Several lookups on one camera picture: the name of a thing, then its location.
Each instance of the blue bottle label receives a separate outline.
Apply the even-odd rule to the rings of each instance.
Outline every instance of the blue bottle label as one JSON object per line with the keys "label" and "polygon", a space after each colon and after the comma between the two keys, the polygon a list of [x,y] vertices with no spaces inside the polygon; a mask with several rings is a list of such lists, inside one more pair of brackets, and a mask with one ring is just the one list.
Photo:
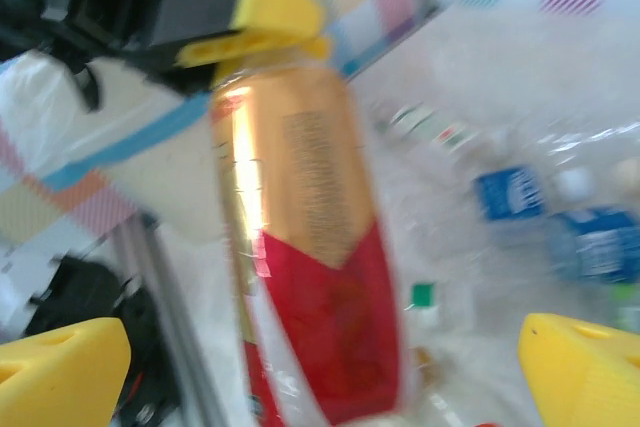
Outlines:
{"label": "blue bottle label", "polygon": [[526,166],[478,177],[475,191],[488,222],[532,219],[545,213],[540,182]]}
{"label": "blue bottle label", "polygon": [[576,241],[578,275],[606,282],[633,282],[640,273],[640,228],[618,207],[564,212],[562,220]]}

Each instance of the red object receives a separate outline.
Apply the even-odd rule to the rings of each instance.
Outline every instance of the red object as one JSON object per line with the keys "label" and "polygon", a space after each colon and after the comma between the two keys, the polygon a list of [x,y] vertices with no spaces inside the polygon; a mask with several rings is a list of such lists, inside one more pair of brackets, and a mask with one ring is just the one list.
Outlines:
{"label": "red object", "polygon": [[320,408],[336,425],[396,406],[399,333],[377,222],[339,269],[264,234],[267,285]]}

